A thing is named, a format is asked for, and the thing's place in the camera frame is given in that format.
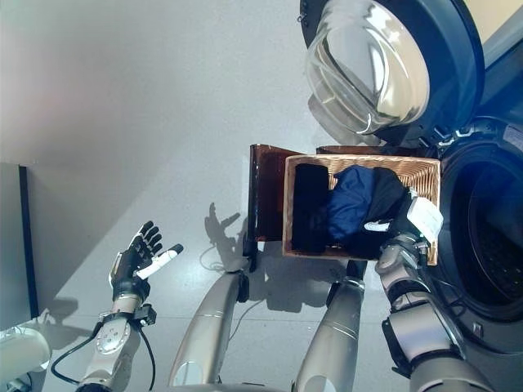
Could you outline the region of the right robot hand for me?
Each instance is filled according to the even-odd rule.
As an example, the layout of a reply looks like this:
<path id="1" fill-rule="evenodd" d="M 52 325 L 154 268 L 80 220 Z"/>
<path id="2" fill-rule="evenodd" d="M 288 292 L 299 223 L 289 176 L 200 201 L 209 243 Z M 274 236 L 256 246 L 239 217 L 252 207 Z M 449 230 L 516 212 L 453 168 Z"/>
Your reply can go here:
<path id="1" fill-rule="evenodd" d="M 412 234 L 433 244 L 438 239 L 444 218 L 440 209 L 428 198 L 419 196 L 414 188 L 406 188 L 401 197 L 383 214 L 365 218 L 363 228 L 371 232 Z"/>

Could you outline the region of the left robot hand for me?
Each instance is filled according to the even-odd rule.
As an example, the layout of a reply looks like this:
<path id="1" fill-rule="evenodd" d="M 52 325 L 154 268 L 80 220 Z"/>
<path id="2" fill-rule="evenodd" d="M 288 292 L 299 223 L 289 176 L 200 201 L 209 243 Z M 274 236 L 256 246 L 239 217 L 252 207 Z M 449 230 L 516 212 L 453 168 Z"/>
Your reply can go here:
<path id="1" fill-rule="evenodd" d="M 150 294 L 150 276 L 184 250 L 179 243 L 163 250 L 161 240 L 159 227 L 149 220 L 138 229 L 128 247 L 117 254 L 109 273 L 114 301 L 123 295 L 145 301 Z"/>

